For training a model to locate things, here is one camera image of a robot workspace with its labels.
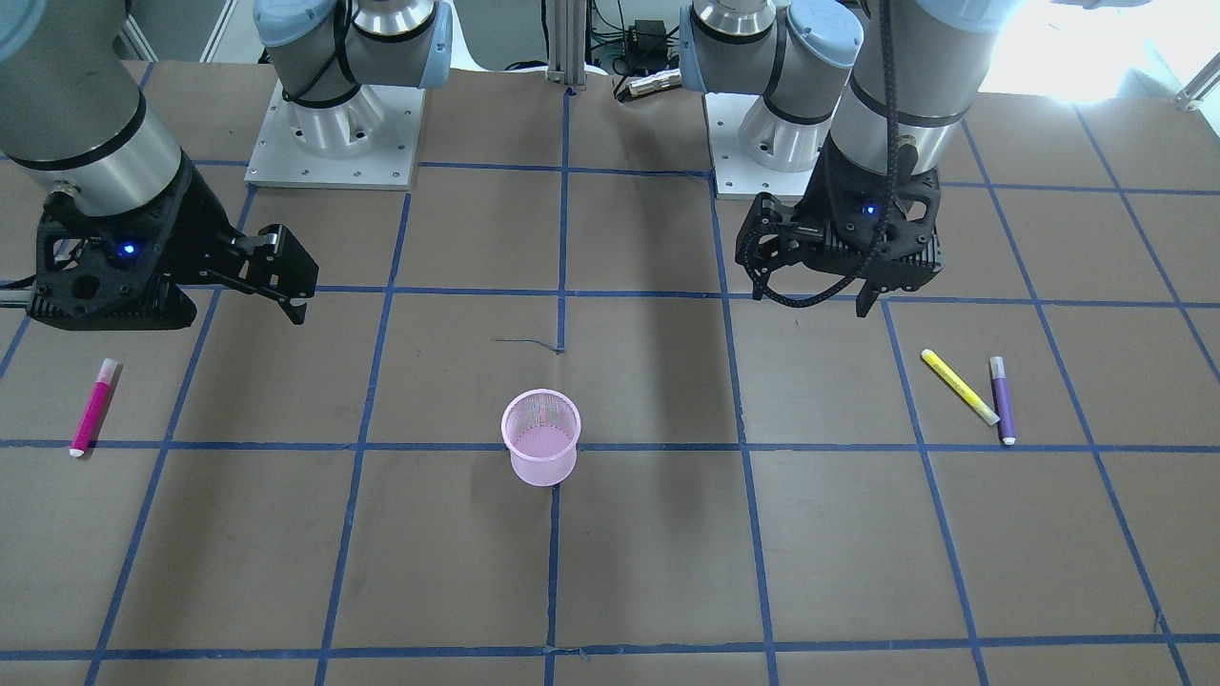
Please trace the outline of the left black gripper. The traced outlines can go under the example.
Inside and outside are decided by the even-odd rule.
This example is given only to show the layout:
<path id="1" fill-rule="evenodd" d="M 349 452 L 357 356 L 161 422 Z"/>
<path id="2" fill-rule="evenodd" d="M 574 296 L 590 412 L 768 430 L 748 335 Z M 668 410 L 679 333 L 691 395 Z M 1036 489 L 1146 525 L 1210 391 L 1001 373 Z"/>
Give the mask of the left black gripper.
<path id="1" fill-rule="evenodd" d="M 935 226 L 942 193 L 937 171 L 916 173 L 916 146 L 902 138 L 889 198 L 884 175 L 859 168 L 827 140 L 795 208 L 759 192 L 736 238 L 736 262 L 753 283 L 752 298 L 811 308 L 817 298 L 798 300 L 769 286 L 776 270 L 802 265 L 863 280 L 855 315 L 866 319 L 884 292 L 915 292 L 931 282 L 946 264 Z"/>

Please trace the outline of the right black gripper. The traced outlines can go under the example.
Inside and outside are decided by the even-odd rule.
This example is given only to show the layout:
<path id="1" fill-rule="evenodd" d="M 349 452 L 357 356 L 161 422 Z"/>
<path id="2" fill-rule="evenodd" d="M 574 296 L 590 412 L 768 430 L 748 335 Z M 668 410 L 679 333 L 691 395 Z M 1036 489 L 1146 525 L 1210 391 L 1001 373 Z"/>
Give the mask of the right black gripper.
<path id="1" fill-rule="evenodd" d="M 27 314 L 54 330 L 185 330 L 185 284 L 221 284 L 278 304 L 303 325 L 318 265 L 292 229 L 246 236 L 231 225 L 192 159 L 166 190 L 131 212 L 92 217 L 62 190 L 45 200 Z"/>

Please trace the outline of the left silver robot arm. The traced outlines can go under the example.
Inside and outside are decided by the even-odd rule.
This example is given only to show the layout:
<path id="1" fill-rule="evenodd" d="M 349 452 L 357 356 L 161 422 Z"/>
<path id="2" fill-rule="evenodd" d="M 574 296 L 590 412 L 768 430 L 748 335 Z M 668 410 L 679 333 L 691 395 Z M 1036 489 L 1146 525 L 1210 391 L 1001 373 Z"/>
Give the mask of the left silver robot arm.
<path id="1" fill-rule="evenodd" d="M 856 315 L 946 265 L 939 162 L 988 74 L 1015 1 L 693 1 L 691 92 L 750 96 L 734 135 L 755 165 L 810 172 L 788 205 L 761 190 L 734 261 L 754 300 L 815 308 L 860 281 Z"/>

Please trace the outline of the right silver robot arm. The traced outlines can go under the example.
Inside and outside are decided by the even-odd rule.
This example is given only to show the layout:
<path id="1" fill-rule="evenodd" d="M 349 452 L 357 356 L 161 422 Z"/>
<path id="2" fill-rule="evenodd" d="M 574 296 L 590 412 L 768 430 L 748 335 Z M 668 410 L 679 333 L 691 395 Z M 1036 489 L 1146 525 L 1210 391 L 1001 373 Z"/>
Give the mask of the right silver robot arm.
<path id="1" fill-rule="evenodd" d="M 66 331 L 184 330 L 187 284 L 274 301 L 304 322 L 318 265 L 287 226 L 248 236 L 113 52 L 128 1 L 2 4 L 2 153 L 45 190 L 27 317 Z M 438 90 L 451 70 L 444 1 L 257 1 L 278 111 L 317 161 L 389 143 L 378 90 Z"/>

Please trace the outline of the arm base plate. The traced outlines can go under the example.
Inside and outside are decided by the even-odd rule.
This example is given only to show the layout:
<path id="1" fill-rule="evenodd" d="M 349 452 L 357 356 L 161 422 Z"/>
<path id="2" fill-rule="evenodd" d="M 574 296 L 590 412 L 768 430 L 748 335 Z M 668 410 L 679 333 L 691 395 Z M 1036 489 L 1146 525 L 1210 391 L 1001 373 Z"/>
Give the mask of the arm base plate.
<path id="1" fill-rule="evenodd" d="M 762 96 L 750 94 L 709 92 L 704 105 L 720 199 L 749 200 L 759 192 L 784 201 L 802 199 L 834 105 L 826 106 L 826 117 L 815 123 L 781 118 Z"/>
<path id="2" fill-rule="evenodd" d="M 427 92 L 364 85 L 329 109 L 288 103 L 274 83 L 244 179 L 284 190 L 407 192 Z"/>

